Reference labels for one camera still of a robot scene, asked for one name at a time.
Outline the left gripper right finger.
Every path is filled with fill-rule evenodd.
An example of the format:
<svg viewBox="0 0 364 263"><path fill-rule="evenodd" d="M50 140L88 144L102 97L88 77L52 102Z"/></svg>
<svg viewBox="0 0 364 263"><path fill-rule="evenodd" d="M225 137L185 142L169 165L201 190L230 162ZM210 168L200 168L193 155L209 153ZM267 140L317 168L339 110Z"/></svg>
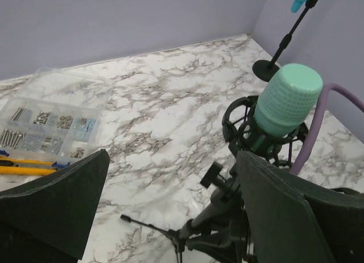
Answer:
<svg viewBox="0 0 364 263"><path fill-rule="evenodd" d="M362 262L363 195L327 189L239 153L243 200L259 262Z"/></svg>

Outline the black round-base stand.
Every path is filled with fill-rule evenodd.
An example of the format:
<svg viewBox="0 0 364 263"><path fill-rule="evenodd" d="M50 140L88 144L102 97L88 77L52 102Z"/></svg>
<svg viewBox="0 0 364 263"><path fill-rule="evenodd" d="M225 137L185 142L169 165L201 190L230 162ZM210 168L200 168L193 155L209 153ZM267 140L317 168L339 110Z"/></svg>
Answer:
<svg viewBox="0 0 364 263"><path fill-rule="evenodd" d="M318 0L307 0L302 6L304 7L303 11L299 15L298 19L290 29L289 33L287 33L281 40L279 47L275 54L273 55L270 61L268 60L258 60L253 64L252 70L253 73L262 81L269 82L275 73L280 69L280 67L276 64L278 58L283 53L283 51L288 47L289 43L292 40L293 33L298 28L299 24L306 16L308 11L315 7Z"/></svg>

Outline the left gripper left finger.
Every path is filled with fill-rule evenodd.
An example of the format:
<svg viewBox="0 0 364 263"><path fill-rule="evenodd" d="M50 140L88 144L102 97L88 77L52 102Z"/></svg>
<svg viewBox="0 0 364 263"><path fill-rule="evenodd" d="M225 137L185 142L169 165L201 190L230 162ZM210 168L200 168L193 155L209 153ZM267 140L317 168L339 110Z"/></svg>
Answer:
<svg viewBox="0 0 364 263"><path fill-rule="evenodd" d="M102 149L1 192L1 260L81 260L110 157Z"/></svg>

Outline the mint green microphone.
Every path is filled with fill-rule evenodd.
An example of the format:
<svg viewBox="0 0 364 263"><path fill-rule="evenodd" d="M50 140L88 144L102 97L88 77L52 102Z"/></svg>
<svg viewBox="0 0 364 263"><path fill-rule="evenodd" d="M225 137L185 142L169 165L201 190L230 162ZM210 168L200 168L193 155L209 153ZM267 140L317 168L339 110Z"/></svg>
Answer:
<svg viewBox="0 0 364 263"><path fill-rule="evenodd" d="M322 91L321 76L302 64L287 64L270 79L258 97L253 118L274 138L295 130L310 112Z"/></svg>

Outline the black tripod shock-mount stand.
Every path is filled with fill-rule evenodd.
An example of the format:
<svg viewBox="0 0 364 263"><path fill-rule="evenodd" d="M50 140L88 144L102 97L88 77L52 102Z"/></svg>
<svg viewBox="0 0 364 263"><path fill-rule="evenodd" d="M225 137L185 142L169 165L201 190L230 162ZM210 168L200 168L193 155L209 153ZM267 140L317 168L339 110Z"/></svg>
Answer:
<svg viewBox="0 0 364 263"><path fill-rule="evenodd" d="M235 164L229 170L228 178L220 172L222 165L214 162L200 184L208 188L216 187L210 197L210 204L197 217L188 220L181 229L164 230L152 224L139 222L127 215L121 220L136 223L154 229L170 239L178 262L183 260L185 249L197 249L220 262L256 261L253 241L245 202L243 200L243 164L239 153L249 151L255 153L278 168L289 170L293 164L292 149L288 150L287 160L278 157L284 145L289 147L296 141L304 142L308 127L301 123L283 138L275 138L268 134L254 120L255 106L258 96L242 97L229 105L222 118L222 130L225 142L235 157Z"/></svg>

